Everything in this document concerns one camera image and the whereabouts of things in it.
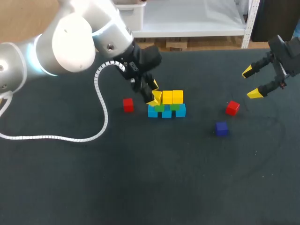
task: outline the stacked blocks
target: stacked blocks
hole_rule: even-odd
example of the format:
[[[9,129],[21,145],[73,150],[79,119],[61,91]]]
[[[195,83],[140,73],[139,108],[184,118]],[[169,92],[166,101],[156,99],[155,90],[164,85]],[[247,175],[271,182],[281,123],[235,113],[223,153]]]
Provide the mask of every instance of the stacked blocks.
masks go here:
[[[181,104],[179,110],[176,111],[176,117],[186,116],[186,104]]]
[[[239,109],[240,109],[240,104],[231,101],[226,108],[226,114],[230,116],[235,116],[238,113]]]
[[[154,107],[148,106],[149,118],[157,118],[158,113],[162,113],[162,118],[172,118],[172,111],[176,112],[176,117],[186,116],[186,105],[183,103],[182,90],[164,90],[162,97],[158,93],[153,93],[153,95],[162,104]]]
[[[131,113],[135,110],[133,106],[132,98],[127,98],[123,100],[123,108],[124,108],[124,112],[126,113]]]
[[[164,90],[163,91],[163,104],[164,105],[172,105],[173,104],[173,91],[172,90]]]
[[[226,136],[228,135],[228,127],[226,122],[216,123],[216,135],[217,136]]]
[[[165,111],[162,112],[162,118],[172,118],[172,111],[169,105],[165,106]]]
[[[148,106],[148,117],[149,118],[157,118],[158,117],[158,112],[154,110],[154,107],[149,105]]]
[[[173,104],[183,104],[183,91],[174,90],[173,91]]]
[[[154,107],[154,110],[156,112],[162,113],[163,111],[165,111],[165,105],[157,105],[157,106]]]

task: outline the blue cube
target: blue cube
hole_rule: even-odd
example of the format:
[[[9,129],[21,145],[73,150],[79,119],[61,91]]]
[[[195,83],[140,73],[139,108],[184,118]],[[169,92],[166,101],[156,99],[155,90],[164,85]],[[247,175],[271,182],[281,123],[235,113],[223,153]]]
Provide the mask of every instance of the blue cube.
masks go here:
[[[162,112],[162,118],[172,118],[172,111],[169,105],[165,105],[165,111]]]
[[[170,111],[170,110],[171,110],[170,105],[165,105],[165,111]]]
[[[228,135],[228,127],[226,122],[216,123],[216,135],[217,136],[226,136]]]
[[[157,118],[158,112],[154,110],[154,107],[149,105],[148,106],[148,118]]]
[[[179,110],[176,111],[176,117],[186,116],[186,104],[181,104]]]

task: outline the white shelf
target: white shelf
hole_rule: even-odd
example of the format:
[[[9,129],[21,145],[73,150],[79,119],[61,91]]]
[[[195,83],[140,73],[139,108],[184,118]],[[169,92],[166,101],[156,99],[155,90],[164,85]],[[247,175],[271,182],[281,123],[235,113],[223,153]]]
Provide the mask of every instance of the white shelf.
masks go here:
[[[245,21],[234,0],[149,0],[136,38],[243,36]]]

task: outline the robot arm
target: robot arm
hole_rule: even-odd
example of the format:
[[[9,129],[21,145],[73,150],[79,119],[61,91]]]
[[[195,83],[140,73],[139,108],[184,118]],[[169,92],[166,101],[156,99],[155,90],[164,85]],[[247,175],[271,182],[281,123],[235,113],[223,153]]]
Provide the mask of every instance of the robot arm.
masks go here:
[[[122,63],[121,71],[146,103],[158,88],[150,70],[161,63],[155,46],[140,49],[111,0],[59,0],[60,9],[45,32],[31,40],[0,45],[0,95],[17,92],[32,80],[88,69],[95,48]]]
[[[261,68],[269,63],[275,69],[275,79],[266,85],[259,86],[247,95],[249,98],[263,98],[278,87],[286,86],[285,79],[289,76],[296,76],[300,73],[300,38],[293,38],[284,42],[280,36],[269,41],[270,52],[260,61],[252,63],[243,73],[244,78],[258,73]]]

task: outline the green cube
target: green cube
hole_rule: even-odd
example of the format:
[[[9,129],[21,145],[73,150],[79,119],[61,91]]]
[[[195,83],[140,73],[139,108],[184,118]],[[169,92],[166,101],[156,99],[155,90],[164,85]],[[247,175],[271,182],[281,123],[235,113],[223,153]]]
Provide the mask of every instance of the green cube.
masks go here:
[[[156,112],[164,112],[165,111],[165,105],[161,104],[161,105],[157,105],[154,107],[154,111]]]
[[[178,111],[180,109],[180,104],[170,105],[171,111]]]

